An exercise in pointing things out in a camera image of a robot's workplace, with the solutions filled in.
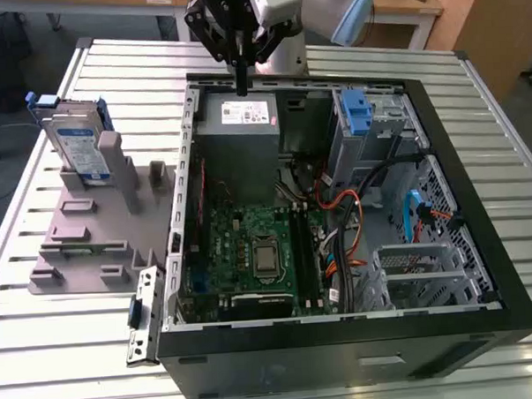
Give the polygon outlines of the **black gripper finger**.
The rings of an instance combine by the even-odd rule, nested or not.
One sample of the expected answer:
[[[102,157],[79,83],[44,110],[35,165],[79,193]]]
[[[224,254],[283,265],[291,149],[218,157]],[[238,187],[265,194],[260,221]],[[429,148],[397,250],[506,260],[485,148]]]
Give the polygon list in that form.
[[[244,96],[251,87],[249,69],[255,74],[294,76],[305,74],[302,25],[286,21],[265,29],[256,38],[243,31],[240,36]]]
[[[236,41],[233,34],[217,28],[208,20],[203,1],[190,1],[184,20],[212,58],[217,62],[226,63],[234,75],[236,94],[244,96],[243,67],[236,55]]]

